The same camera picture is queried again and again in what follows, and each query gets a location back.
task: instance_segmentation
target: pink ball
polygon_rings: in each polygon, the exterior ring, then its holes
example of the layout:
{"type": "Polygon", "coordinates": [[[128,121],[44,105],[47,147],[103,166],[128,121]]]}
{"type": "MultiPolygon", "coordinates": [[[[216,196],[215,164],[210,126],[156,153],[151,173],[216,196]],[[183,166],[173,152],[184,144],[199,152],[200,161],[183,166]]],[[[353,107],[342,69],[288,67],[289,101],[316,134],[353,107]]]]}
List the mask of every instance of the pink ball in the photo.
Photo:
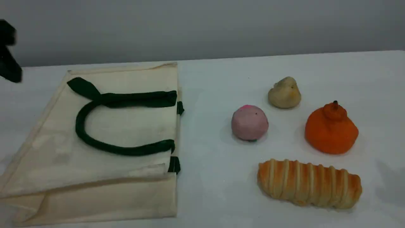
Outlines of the pink ball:
{"type": "Polygon", "coordinates": [[[263,110],[254,105],[244,105],[233,113],[232,132],[240,139],[256,141],[269,129],[263,110]]]}

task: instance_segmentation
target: folded bag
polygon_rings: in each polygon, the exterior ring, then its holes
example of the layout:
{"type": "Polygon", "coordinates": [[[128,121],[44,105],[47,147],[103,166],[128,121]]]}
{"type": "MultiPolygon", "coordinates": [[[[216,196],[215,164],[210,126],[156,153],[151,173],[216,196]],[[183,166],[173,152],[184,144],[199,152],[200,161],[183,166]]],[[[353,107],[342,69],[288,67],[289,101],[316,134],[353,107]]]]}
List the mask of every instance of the folded bag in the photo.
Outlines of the folded bag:
{"type": "Polygon", "coordinates": [[[180,96],[175,63],[69,71],[0,177],[15,225],[175,216],[180,96]]]}

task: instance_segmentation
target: gray wall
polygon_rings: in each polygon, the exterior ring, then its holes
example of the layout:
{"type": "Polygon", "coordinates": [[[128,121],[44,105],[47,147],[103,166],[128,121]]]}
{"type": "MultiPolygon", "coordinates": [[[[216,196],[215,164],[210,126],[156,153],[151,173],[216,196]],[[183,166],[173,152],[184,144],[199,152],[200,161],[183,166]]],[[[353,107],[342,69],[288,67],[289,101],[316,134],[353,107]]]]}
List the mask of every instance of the gray wall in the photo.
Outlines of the gray wall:
{"type": "Polygon", "coordinates": [[[405,0],[0,0],[23,66],[405,49],[405,0]]]}

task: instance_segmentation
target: beige dumpling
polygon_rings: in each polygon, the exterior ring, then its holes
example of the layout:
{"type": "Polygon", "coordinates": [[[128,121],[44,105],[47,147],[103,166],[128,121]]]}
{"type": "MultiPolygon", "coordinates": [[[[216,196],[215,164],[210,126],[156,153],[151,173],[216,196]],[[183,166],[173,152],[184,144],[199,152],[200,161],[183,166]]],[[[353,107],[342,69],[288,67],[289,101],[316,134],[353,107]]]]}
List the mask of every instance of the beige dumpling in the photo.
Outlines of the beige dumpling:
{"type": "Polygon", "coordinates": [[[277,108],[293,108],[301,101],[301,93],[297,82],[292,77],[285,77],[268,94],[269,102],[277,108]]]}

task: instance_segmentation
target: table surface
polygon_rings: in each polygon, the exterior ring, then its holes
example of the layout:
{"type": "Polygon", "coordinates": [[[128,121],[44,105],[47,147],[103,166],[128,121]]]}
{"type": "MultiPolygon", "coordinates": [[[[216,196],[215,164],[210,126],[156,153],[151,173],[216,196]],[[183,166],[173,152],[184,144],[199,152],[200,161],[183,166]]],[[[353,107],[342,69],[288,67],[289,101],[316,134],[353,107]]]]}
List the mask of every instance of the table surface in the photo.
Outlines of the table surface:
{"type": "MultiPolygon", "coordinates": [[[[178,63],[185,112],[177,218],[43,227],[404,227],[405,52],[178,63]],[[292,110],[279,110],[268,104],[267,92],[286,76],[297,80],[302,101],[292,110]],[[317,152],[304,139],[307,117],[334,100],[360,131],[343,156],[317,152]],[[232,135],[231,116],[245,104],[262,108],[269,119],[268,133],[256,143],[232,135]],[[271,158],[345,168],[361,177],[363,194],[355,208],[345,212],[273,200],[256,181],[258,163],[271,158]]],[[[0,174],[67,70],[136,64],[26,67],[22,84],[1,80],[0,174]]]]}

